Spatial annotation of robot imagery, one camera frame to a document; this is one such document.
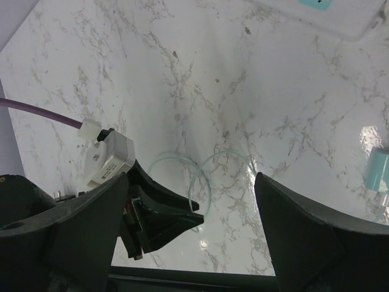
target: teal object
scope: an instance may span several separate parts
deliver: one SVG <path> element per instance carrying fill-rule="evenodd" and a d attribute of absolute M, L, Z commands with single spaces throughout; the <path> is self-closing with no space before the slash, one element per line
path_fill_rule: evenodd
<path fill-rule="evenodd" d="M 310 6 L 317 10 L 325 11 L 331 5 L 332 0 L 298 0 L 299 3 Z"/>
<path fill-rule="evenodd" d="M 366 188 L 375 192 L 389 192 L 389 150 L 372 149 L 367 168 Z"/>

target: white plastic housing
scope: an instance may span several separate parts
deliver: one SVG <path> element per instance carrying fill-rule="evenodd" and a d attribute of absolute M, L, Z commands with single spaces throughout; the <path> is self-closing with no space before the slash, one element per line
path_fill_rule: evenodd
<path fill-rule="evenodd" d="M 116 174 L 128 172 L 135 161 L 134 142 L 112 131 L 87 150 L 83 181 L 90 188 L 97 187 Z"/>
<path fill-rule="evenodd" d="M 98 134 L 102 130 L 102 125 L 92 119 L 84 119 L 78 135 L 87 141 L 96 141 Z"/>
<path fill-rule="evenodd" d="M 328 8 L 318 9 L 320 5 L 326 5 L 326 1 L 331 2 L 327 5 Z M 271 11 L 284 13 L 298 21 L 336 33 L 352 41 L 358 40 L 365 32 L 382 24 L 383 18 L 379 16 L 379 12 L 384 9 L 385 1 L 253 0 Z"/>

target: marble surface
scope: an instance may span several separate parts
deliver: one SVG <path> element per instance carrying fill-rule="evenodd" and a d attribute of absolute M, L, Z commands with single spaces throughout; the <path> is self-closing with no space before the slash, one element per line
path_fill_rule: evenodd
<path fill-rule="evenodd" d="M 237 150 L 258 171 L 337 210 L 371 220 L 368 154 L 388 145 L 389 30 L 342 41 L 244 0 L 41 0 L 0 53 L 8 98 L 130 137 L 145 169 L 162 153 L 201 163 Z M 82 190 L 76 131 L 11 110 L 26 176 L 49 193 Z M 273 274 L 248 167 L 214 159 L 212 206 L 141 261 L 118 241 L 112 263 Z M 152 176 L 185 194 L 193 170 Z M 205 209 L 204 182 L 194 198 Z"/>

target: cable connector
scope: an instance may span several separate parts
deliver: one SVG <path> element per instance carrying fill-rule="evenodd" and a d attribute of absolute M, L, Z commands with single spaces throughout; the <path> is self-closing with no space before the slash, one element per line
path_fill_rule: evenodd
<path fill-rule="evenodd" d="M 92 119 L 84 119 L 78 135 L 87 141 L 94 142 L 102 130 L 102 125 Z"/>
<path fill-rule="evenodd" d="M 83 181 L 88 187 L 97 187 L 115 175 L 127 173 L 135 161 L 134 142 L 111 130 L 86 151 Z"/>

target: gray wall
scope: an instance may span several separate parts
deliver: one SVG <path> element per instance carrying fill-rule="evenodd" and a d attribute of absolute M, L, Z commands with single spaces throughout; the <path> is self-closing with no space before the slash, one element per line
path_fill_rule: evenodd
<path fill-rule="evenodd" d="M 0 98 L 4 92 L 0 80 Z M 22 161 L 7 108 L 0 107 L 0 175 L 24 175 Z"/>
<path fill-rule="evenodd" d="M 39 0 L 0 0 L 0 52 Z"/>
<path fill-rule="evenodd" d="M 0 0 L 0 52 L 39 0 Z M 0 80 L 0 98 L 5 98 Z M 0 175 L 24 175 L 7 108 L 0 107 Z"/>

